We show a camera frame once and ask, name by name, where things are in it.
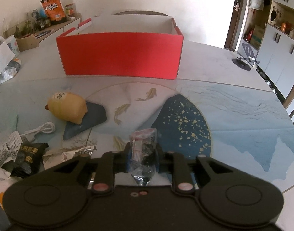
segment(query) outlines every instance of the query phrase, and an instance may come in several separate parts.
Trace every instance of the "cabinet handle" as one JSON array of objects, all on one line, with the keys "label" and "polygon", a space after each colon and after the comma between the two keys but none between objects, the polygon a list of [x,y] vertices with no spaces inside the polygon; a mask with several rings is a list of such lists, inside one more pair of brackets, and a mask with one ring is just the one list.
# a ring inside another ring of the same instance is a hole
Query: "cabinet handle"
[{"label": "cabinet handle", "polygon": [[294,46],[292,47],[292,50],[291,50],[291,52],[290,52],[290,53],[292,54],[293,52],[294,52]]}]

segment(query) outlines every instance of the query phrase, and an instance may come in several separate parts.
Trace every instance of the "yellow bread package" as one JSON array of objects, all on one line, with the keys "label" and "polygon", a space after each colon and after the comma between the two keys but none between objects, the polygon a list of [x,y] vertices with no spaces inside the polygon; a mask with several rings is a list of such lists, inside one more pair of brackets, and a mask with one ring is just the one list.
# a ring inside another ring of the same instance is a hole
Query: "yellow bread package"
[{"label": "yellow bread package", "polygon": [[55,93],[47,102],[45,109],[59,119],[81,124],[87,113],[84,98],[73,93]]}]

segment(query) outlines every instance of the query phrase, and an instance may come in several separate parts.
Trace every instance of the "red box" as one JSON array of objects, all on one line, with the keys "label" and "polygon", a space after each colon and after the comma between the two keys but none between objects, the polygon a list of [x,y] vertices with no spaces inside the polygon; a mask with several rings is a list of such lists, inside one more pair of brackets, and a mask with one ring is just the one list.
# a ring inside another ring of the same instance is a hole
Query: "red box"
[{"label": "red box", "polygon": [[66,75],[176,79],[183,35],[168,16],[88,19],[56,38]]}]

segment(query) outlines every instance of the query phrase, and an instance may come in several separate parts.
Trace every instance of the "black round base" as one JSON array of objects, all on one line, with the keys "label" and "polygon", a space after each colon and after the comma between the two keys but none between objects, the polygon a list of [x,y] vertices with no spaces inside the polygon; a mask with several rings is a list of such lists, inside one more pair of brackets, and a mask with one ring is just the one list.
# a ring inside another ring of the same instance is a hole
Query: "black round base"
[{"label": "black round base", "polygon": [[238,67],[240,67],[240,68],[242,68],[242,69],[244,69],[246,71],[250,71],[251,70],[251,67],[248,64],[246,64],[244,61],[242,61],[242,60],[239,60],[239,59],[234,58],[234,59],[232,59],[232,61]]}]

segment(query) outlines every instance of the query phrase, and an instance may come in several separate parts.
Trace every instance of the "white charging cable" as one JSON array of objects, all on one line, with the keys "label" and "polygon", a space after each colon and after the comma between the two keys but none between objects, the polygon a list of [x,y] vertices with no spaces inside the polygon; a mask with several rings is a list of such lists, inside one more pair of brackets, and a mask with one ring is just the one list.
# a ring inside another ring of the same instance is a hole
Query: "white charging cable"
[{"label": "white charging cable", "polygon": [[55,124],[52,122],[47,122],[41,125],[38,128],[28,130],[21,134],[21,137],[26,137],[29,142],[34,141],[35,135],[38,133],[45,133],[45,134],[50,134],[55,131]]}]

